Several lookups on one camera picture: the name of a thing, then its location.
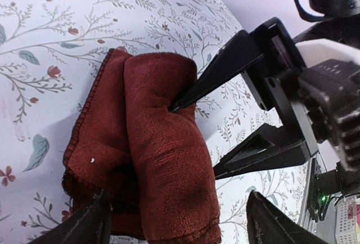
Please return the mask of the dark red towel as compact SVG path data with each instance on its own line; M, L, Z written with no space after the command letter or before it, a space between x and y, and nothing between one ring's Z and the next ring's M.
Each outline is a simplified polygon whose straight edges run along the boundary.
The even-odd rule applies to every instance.
M219 203L195 107L169 112L197 78L175 53L111 49L65 150L64 191L79 210L101 191L111 232L148 243L220 243Z

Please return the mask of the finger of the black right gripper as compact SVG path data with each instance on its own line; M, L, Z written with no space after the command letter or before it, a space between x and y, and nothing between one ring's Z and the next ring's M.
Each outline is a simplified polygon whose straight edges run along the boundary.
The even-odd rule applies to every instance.
M170 112L185 109L263 58L251 35L236 33L209 62L197 81L169 106Z
M263 124L214 166L216 179L288 168L307 161L307 144L284 127Z

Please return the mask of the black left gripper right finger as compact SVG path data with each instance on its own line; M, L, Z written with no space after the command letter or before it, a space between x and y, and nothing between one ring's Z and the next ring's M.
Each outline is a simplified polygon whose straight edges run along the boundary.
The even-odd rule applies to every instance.
M259 192L250 192L246 215L249 243L326 244L324 240L293 222Z

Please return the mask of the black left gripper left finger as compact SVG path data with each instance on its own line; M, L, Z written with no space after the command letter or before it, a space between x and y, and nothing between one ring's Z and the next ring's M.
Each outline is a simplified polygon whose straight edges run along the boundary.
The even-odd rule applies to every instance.
M111 234L110 196L102 190L86 207L77 210L67 221L31 241L36 243L108 244Z

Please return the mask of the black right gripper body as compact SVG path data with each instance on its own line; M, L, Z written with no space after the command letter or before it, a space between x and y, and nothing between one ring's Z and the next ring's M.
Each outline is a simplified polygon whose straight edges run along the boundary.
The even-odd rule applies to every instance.
M242 72L264 110L304 138L307 161L329 141L348 170L359 169L359 66L330 59L307 67L283 23L272 18L251 32L263 58Z

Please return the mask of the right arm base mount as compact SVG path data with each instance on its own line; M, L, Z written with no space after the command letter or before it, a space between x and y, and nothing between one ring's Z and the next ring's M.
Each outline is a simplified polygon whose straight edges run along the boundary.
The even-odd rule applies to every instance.
M311 159L298 224L327 243L359 243L359 171Z

